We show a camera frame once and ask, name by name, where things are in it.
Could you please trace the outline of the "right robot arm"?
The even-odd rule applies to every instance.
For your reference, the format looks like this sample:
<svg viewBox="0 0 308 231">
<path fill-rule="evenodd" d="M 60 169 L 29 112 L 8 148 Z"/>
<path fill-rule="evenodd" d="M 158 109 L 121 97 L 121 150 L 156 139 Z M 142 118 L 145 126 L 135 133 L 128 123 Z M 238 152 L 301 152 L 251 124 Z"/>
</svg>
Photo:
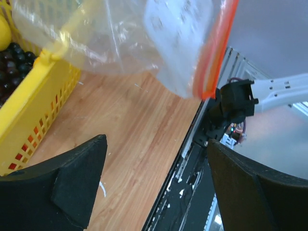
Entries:
<svg viewBox="0 0 308 231">
<path fill-rule="evenodd" d="M 230 82 L 219 89 L 217 99 L 208 118 L 215 127 L 226 128 L 255 113 L 307 101 L 308 75 Z"/>
</svg>

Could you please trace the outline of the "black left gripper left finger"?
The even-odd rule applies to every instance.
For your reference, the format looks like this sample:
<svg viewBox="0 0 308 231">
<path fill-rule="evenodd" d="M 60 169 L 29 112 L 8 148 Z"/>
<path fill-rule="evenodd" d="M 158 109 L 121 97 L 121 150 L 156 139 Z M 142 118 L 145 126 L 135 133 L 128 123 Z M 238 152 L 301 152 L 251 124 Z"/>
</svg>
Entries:
<svg viewBox="0 0 308 231">
<path fill-rule="evenodd" d="M 0 179 L 3 231 L 82 231 L 89 226 L 107 153 L 97 135 Z"/>
</svg>

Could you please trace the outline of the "clear zip top bag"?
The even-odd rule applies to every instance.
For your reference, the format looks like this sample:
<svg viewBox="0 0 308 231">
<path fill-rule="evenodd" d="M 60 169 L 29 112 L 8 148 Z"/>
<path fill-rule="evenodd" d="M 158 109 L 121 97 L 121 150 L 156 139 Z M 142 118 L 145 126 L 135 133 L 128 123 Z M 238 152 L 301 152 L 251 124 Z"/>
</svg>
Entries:
<svg viewBox="0 0 308 231">
<path fill-rule="evenodd" d="M 13 0 L 22 36 L 99 74 L 150 71 L 182 98 L 213 98 L 236 0 Z"/>
</svg>

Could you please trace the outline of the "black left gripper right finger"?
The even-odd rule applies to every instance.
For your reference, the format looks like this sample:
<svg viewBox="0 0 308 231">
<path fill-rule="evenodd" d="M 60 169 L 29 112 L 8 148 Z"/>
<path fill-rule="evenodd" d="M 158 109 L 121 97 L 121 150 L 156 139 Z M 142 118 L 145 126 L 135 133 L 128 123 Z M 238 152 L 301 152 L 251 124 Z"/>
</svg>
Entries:
<svg viewBox="0 0 308 231">
<path fill-rule="evenodd" d="M 306 231 L 308 181 L 210 140 L 207 157 L 226 231 Z"/>
</svg>

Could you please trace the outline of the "yellow lemon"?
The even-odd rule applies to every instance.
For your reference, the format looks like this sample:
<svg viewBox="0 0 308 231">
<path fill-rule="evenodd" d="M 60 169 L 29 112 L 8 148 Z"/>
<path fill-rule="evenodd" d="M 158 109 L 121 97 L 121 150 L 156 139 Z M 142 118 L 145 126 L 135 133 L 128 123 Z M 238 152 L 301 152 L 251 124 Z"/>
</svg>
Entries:
<svg viewBox="0 0 308 231">
<path fill-rule="evenodd" d="M 7 49 L 12 41 L 12 33 L 6 19 L 0 16 L 0 51 Z"/>
</svg>

